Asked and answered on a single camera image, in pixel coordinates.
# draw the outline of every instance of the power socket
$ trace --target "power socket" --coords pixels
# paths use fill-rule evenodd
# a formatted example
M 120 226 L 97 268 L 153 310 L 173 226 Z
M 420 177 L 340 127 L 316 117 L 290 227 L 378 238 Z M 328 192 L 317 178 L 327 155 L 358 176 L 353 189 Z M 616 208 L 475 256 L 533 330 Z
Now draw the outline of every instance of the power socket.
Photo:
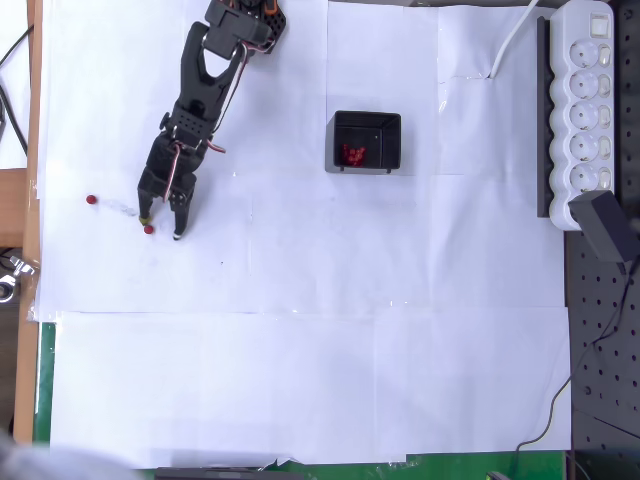
M 561 230 L 580 230 L 569 210 L 578 195 L 615 192 L 613 18 L 606 3 L 570 0 L 550 20 L 549 217 Z

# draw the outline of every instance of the black cable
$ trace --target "black cable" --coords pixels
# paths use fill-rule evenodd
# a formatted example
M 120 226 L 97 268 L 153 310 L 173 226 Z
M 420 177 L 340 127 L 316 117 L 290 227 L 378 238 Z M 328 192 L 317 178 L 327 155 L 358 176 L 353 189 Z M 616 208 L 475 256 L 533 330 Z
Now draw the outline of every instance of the black cable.
M 2 67 L 2 64 L 5 62 L 5 60 L 9 58 L 9 55 L 11 55 L 11 52 L 13 52 L 16 49 L 16 47 L 20 45 L 20 42 L 22 42 L 26 37 L 29 36 L 29 33 L 31 33 L 31 31 L 33 31 L 33 25 L 27 28 L 27 31 L 20 36 L 20 38 L 16 41 L 16 43 L 14 43 L 9 49 L 9 51 L 4 55 L 4 57 L 2 57 L 2 60 L 0 60 L 0 67 Z M 7 97 L 7 94 L 5 93 L 4 89 L 0 85 L 0 108 L 2 108 L 2 105 L 4 105 L 4 108 L 7 110 L 7 117 L 9 117 L 9 121 L 11 122 L 11 126 L 13 126 L 13 129 L 16 132 L 16 136 L 18 137 L 18 141 L 22 146 L 22 150 L 24 150 L 24 153 L 26 154 L 27 141 L 24 139 L 22 130 L 20 130 L 20 127 L 18 126 L 18 121 L 16 120 L 16 116 L 13 113 L 11 104 L 9 103 L 9 98 Z
M 0 85 L 0 108 L 2 108 L 2 105 L 4 105 L 4 108 L 7 110 L 7 117 L 9 117 L 9 121 L 11 122 L 11 126 L 13 126 L 13 129 L 16 132 L 16 136 L 18 137 L 18 141 L 22 146 L 22 150 L 24 150 L 24 153 L 26 154 L 27 141 L 24 139 L 22 130 L 20 130 L 20 127 L 18 126 L 18 121 L 16 120 L 16 116 L 13 113 L 13 109 L 11 108 L 11 104 L 9 103 L 9 99 L 7 98 L 7 94 L 2 88 L 2 85 Z
M 9 270 L 9 271 L 14 271 L 15 267 L 13 266 L 13 264 L 9 263 L 9 266 L 6 266 L 2 260 L 9 260 L 11 261 L 11 257 L 7 256 L 7 253 L 9 253 L 10 251 L 12 251 L 13 248 L 5 248 L 2 251 L 0 251 L 0 267 L 4 268 L 5 270 Z
M 5 62 L 5 60 L 7 58 L 9 58 L 9 55 L 11 55 L 11 53 L 16 49 L 16 47 L 18 45 L 20 45 L 20 43 L 22 42 L 22 40 L 24 40 L 31 32 L 33 31 L 33 25 L 31 25 L 29 28 L 27 28 L 27 31 L 24 32 L 22 35 L 20 35 L 20 38 L 16 41 L 16 43 L 14 43 L 11 48 L 9 49 L 9 51 L 7 53 L 5 53 L 4 57 L 2 57 L 2 60 L 0 60 L 0 67 L 2 67 L 2 64 Z
M 611 318 L 609 319 L 609 322 L 604 327 L 604 330 L 602 331 L 600 336 L 598 338 L 596 338 L 595 340 L 593 340 L 591 343 L 589 343 L 587 348 L 585 348 L 584 352 L 582 352 L 582 355 L 580 356 L 580 359 L 577 361 L 577 363 L 573 367 L 573 370 L 569 374 L 569 378 L 567 378 L 567 381 L 564 382 L 562 387 L 560 387 L 560 389 L 553 396 L 553 399 L 551 400 L 551 407 L 549 409 L 549 421 L 547 422 L 547 426 L 544 428 L 544 431 L 540 435 L 538 435 L 536 438 L 534 438 L 533 440 L 527 440 L 526 442 L 522 442 L 516 447 L 516 459 L 515 459 L 515 467 L 514 467 L 514 476 L 515 476 L 515 472 L 518 470 L 518 456 L 520 454 L 520 449 L 522 447 L 524 447 L 525 445 L 530 445 L 532 443 L 536 443 L 536 442 L 542 440 L 542 438 L 544 438 L 544 436 L 547 434 L 547 432 L 549 431 L 549 428 L 551 428 L 551 420 L 553 419 L 553 407 L 554 407 L 554 405 L 556 403 L 556 399 L 560 396 L 560 394 L 567 387 L 567 385 L 569 385 L 569 382 L 571 381 L 571 379 L 575 375 L 576 371 L 578 370 L 580 365 L 582 365 L 582 360 L 584 360 L 585 355 L 589 351 L 589 347 L 595 347 L 596 343 L 598 343 L 598 342 L 600 342 L 602 340 L 605 340 L 605 339 L 611 337 L 612 335 L 614 335 L 615 333 L 617 333 L 618 326 L 620 325 L 620 322 L 622 321 L 622 311 L 624 309 L 625 301 L 627 300 L 627 293 L 629 292 L 629 285 L 631 284 L 631 278 L 633 277 L 633 274 L 637 270 L 639 264 L 640 264 L 640 257 L 636 257 L 636 259 L 631 264 L 631 268 L 629 269 L 629 273 L 628 273 L 628 276 L 627 276 L 627 281 L 625 282 L 624 292 L 622 293 L 622 298 L 620 299 L 620 303 L 618 304 L 616 309 L 613 311 L 613 314 L 611 315 Z M 613 320 L 616 317 L 616 314 L 618 312 L 620 312 L 620 315 L 618 316 L 618 322 L 613 327 L 613 330 L 610 333 L 607 334 L 606 332 L 609 329 L 609 327 L 611 326 L 611 324 L 613 323 Z

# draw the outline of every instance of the green mat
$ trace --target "green mat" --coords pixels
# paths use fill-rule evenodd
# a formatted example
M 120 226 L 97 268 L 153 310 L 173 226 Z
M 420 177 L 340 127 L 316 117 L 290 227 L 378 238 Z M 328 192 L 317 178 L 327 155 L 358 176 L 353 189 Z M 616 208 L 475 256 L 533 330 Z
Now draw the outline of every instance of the green mat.
M 42 324 L 40 379 L 33 438 L 48 443 L 51 437 L 51 399 L 55 362 L 55 326 Z M 487 472 L 513 475 L 512 480 L 564 480 L 564 452 L 521 453 L 513 474 L 513 453 L 410 455 L 406 463 L 366 465 L 300 465 L 287 462 L 269 470 L 304 474 L 307 480 L 484 480 Z M 147 471 L 146 477 L 153 478 Z

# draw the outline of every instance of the robotic arm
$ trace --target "robotic arm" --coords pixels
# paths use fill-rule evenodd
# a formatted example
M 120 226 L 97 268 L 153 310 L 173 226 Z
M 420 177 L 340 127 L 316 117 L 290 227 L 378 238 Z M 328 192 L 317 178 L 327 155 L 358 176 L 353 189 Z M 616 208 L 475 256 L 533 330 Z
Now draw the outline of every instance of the robotic arm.
M 160 123 L 138 183 L 140 222 L 151 220 L 157 197 L 176 216 L 174 240 L 187 228 L 198 169 L 224 118 L 242 71 L 254 52 L 271 53 L 286 26 L 277 0 L 212 0 L 205 19 L 191 26 L 182 53 L 180 96 Z M 204 50 L 229 60 L 218 77 L 207 73 Z

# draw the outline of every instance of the black container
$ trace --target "black container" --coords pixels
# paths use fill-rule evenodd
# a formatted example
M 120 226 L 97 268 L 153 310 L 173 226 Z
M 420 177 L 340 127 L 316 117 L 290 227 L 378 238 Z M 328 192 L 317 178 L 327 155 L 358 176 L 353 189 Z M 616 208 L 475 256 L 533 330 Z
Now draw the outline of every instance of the black container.
M 397 170 L 401 125 L 397 113 L 337 111 L 327 125 L 325 170 L 374 175 Z M 360 149 L 363 155 L 357 165 L 347 160 L 348 151 Z

